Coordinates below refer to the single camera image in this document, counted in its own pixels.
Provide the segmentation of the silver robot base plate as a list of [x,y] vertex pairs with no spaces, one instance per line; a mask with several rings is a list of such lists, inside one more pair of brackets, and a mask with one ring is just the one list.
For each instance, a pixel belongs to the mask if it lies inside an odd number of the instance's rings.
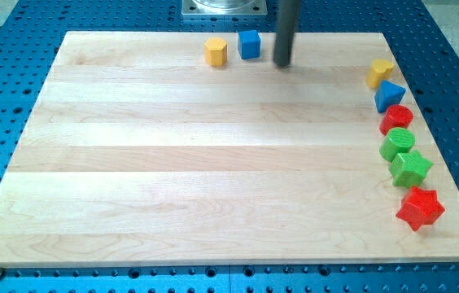
[[204,15],[267,15],[266,0],[182,0],[181,14]]

